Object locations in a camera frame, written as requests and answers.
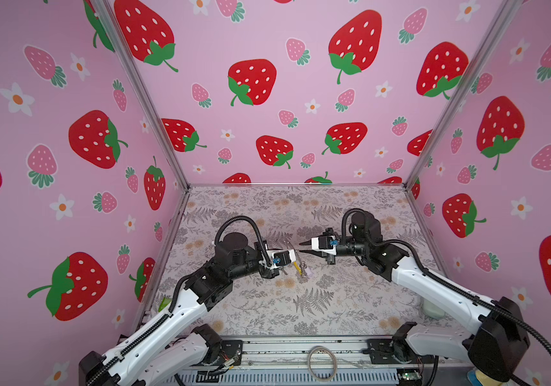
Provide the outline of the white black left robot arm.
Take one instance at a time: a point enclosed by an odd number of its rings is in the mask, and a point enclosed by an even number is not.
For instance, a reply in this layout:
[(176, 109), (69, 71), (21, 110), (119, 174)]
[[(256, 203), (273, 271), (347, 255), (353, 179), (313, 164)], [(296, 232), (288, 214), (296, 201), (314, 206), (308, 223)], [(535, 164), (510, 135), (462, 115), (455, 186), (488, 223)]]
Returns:
[(253, 246), (242, 233), (229, 233), (214, 243), (214, 257), (185, 275), (175, 287), (171, 303), (148, 323), (106, 351), (88, 353), (79, 362), (80, 385), (147, 384), (149, 366), (166, 346), (202, 318), (233, 290), (233, 283), (255, 273), (274, 278), (279, 267), (262, 236)]

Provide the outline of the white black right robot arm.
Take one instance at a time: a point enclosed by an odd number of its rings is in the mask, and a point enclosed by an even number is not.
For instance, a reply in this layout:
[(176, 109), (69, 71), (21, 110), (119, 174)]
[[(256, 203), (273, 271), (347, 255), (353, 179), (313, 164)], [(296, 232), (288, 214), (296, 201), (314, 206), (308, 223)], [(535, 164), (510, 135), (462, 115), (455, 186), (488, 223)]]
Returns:
[(532, 336), (515, 302), (475, 294), (430, 270), (406, 241), (383, 239), (380, 222), (361, 209), (345, 213), (339, 233), (327, 228), (302, 242), (302, 247), (303, 253), (321, 257), (330, 265), (338, 257), (355, 257), (371, 273), (415, 292), (463, 328), (462, 332), (431, 330), (405, 323), (392, 336), (388, 350), (396, 360), (410, 362), (431, 355), (467, 361), (493, 381), (515, 381), (514, 372)]

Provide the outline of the metal keyring with yellow tag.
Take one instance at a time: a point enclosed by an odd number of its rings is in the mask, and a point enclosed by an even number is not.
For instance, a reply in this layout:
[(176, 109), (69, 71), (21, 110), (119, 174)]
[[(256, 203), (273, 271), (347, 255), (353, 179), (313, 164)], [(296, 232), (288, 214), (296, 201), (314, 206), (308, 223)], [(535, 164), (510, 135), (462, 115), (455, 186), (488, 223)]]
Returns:
[(298, 262), (293, 262), (293, 266), (295, 267), (297, 273), (303, 277), (304, 276), (304, 271), (302, 270), (300, 264)]

